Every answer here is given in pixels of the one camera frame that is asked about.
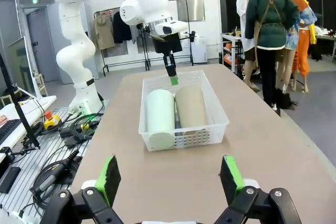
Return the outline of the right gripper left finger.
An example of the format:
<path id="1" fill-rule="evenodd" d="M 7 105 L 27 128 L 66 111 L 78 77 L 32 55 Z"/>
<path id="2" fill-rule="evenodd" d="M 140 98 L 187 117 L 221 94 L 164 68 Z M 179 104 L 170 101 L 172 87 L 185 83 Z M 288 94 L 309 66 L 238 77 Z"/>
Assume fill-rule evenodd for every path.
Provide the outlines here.
<path id="1" fill-rule="evenodd" d="M 41 223 L 123 223 L 112 209 L 121 175 L 117 158 L 112 156 L 104 164 L 97 180 L 88 180 L 75 194 L 57 190 L 51 196 Z"/>

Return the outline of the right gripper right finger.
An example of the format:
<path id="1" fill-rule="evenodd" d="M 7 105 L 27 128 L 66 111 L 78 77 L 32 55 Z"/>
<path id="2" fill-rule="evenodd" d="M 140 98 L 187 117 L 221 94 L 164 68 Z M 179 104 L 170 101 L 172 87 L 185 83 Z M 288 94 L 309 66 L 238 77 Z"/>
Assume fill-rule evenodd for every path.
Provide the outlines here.
<path id="1" fill-rule="evenodd" d="M 228 207 L 216 223 L 246 223 L 248 219 L 260 223 L 301 223 L 286 189 L 274 188 L 266 193 L 247 185 L 232 156 L 223 156 L 219 177 Z"/>

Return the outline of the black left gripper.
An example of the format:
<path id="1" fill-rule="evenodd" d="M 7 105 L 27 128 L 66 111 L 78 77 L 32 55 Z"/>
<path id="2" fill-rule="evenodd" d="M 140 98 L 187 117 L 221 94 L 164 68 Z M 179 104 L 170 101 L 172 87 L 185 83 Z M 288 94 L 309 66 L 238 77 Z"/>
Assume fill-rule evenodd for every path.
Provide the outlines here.
<path id="1" fill-rule="evenodd" d="M 166 72 L 170 77 L 171 85 L 173 86 L 178 85 L 175 58 L 174 55 L 170 53 L 180 52 L 183 50 L 179 34 L 178 33 L 171 34 L 163 37 L 161 40 L 153 38 L 153 44 L 156 53 L 164 54 L 163 60 Z"/>

